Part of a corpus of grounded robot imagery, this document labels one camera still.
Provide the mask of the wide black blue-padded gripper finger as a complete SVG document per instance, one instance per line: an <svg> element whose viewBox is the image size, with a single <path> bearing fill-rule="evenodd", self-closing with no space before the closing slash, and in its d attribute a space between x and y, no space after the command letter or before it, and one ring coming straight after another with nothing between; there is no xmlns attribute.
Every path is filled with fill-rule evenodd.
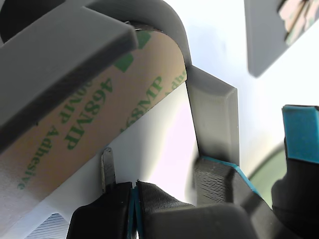
<svg viewBox="0 0 319 239"><path fill-rule="evenodd" d="M272 187L273 208L288 212L319 209L319 109L285 105L287 171Z"/></svg>
<svg viewBox="0 0 319 239"><path fill-rule="evenodd" d="M270 219L273 211L236 164L201 157L194 166L194 180L199 205L231 203L252 216Z"/></svg>

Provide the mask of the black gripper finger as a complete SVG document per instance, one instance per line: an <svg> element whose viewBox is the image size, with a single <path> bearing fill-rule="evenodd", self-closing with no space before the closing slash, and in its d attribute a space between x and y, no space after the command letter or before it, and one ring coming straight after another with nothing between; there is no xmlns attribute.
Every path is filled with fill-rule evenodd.
<svg viewBox="0 0 319 239"><path fill-rule="evenodd" d="M155 184L137 181L133 190L141 239L255 239L247 213L233 204L195 207Z"/></svg>

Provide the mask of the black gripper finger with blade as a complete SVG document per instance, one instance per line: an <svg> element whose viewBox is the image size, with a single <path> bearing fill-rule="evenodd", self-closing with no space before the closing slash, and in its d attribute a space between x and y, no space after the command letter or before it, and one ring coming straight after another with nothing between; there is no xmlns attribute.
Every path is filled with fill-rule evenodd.
<svg viewBox="0 0 319 239"><path fill-rule="evenodd" d="M102 195L72 215L68 239L130 239L132 236L132 183L116 183L113 151L101 155Z"/></svg>

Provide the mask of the black wide-finger gripper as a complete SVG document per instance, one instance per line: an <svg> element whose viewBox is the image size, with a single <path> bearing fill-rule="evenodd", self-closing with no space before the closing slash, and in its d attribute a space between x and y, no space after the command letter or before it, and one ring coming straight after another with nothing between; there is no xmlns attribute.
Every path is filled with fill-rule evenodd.
<svg viewBox="0 0 319 239"><path fill-rule="evenodd" d="M319 221L291 212L260 206L249 212L259 239L317 239Z"/></svg>

